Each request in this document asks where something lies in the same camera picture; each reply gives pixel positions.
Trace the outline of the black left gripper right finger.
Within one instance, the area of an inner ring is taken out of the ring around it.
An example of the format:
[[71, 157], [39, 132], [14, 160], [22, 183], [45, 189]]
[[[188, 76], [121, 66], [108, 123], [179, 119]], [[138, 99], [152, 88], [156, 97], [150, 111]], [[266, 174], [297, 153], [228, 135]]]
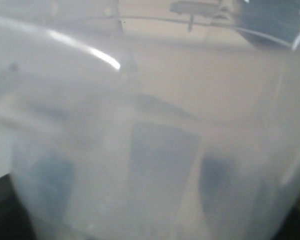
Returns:
[[280, 240], [300, 240], [300, 195], [279, 232]]

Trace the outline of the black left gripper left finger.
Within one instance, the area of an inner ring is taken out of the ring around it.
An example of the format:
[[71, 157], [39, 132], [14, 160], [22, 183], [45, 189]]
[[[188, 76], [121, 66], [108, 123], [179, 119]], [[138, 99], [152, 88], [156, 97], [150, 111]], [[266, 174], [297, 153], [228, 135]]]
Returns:
[[29, 215], [18, 199], [11, 176], [0, 177], [0, 240], [35, 240]]

